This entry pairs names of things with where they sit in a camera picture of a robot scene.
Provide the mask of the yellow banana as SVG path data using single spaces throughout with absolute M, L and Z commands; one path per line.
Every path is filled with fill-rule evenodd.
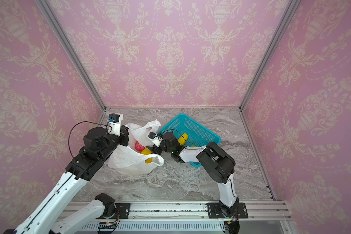
M 178 143 L 182 146 L 185 145 L 188 140 L 188 134 L 184 133 L 181 135 L 181 137 L 178 139 Z

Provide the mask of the teal plastic basket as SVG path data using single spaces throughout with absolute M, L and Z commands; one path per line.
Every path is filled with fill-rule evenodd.
M 186 142 L 185 147 L 191 148 L 203 148 L 210 142 L 214 142 L 217 145 L 221 143 L 221 137 L 202 124 L 198 123 L 191 117 L 186 114 L 179 114 L 174 117 L 170 122 L 165 124 L 157 134 L 164 134 L 166 132 L 173 132 L 174 136 L 179 139 L 182 134 L 188 134 L 188 140 Z M 190 163 L 194 167 L 201 167 L 202 164 L 196 158 L 199 153 L 183 153 L 182 157 L 180 157 L 182 163 Z

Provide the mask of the red fruit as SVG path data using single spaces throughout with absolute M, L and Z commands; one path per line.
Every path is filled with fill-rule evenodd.
M 142 152 L 142 151 L 145 149 L 145 146 L 142 146 L 138 141 L 136 141 L 136 143 L 135 143 L 135 149 L 136 149 L 137 151 Z

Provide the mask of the white plastic bag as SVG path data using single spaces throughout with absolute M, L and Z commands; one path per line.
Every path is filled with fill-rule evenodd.
M 128 128 L 128 145 L 119 145 L 112 153 L 108 161 L 108 167 L 115 169 L 122 175 L 143 175 L 152 172 L 157 167 L 164 165 L 164 158 L 159 154 L 151 153 L 144 155 L 135 149 L 135 144 L 153 146 L 153 142 L 148 138 L 150 132 L 156 133 L 161 127 L 158 120 L 150 121 L 144 126 L 134 123 L 125 125 Z

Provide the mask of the orange yellow mango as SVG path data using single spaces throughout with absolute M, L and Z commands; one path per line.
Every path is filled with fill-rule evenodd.
M 151 152 L 148 148 L 144 148 L 144 149 L 141 151 L 141 154 L 142 154 L 142 155 L 151 155 L 152 152 Z M 146 163 L 146 164 L 150 164 L 150 163 L 152 163 L 152 161 L 153 161 L 153 158 L 150 157 L 150 158 L 148 158 L 148 159 L 145 160 L 145 163 Z

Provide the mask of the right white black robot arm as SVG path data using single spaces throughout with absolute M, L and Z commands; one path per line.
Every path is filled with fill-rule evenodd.
M 147 148 L 156 154 L 169 153 L 179 163 L 198 162 L 213 179 L 219 189 L 221 211 L 227 218 L 238 216 L 239 198 L 234 189 L 235 161 L 219 145 L 211 141 L 201 147 L 181 145 L 172 132 L 156 134 L 150 132 L 148 138 L 153 146 Z

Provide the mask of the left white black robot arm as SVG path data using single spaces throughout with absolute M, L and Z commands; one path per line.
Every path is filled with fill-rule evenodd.
M 5 233 L 72 234 L 95 218 L 119 218 L 115 200 L 101 193 L 85 208 L 56 223 L 76 193 L 94 177 L 118 146 L 128 146 L 128 128 L 120 127 L 118 132 L 117 135 L 113 130 L 102 127 L 89 130 L 83 138 L 84 146 L 72 158 L 52 191 L 25 221 L 15 229 L 5 230 Z

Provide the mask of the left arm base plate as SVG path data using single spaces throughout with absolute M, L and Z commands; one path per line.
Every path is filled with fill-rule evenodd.
M 130 207 L 130 203 L 116 203 L 114 209 L 109 208 L 109 212 L 102 214 L 98 219 L 128 219 Z

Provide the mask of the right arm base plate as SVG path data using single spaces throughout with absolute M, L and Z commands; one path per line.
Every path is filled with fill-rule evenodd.
M 222 203 L 208 203 L 207 212 L 209 218 L 248 218 L 245 203 L 236 203 L 232 207 L 227 207 Z

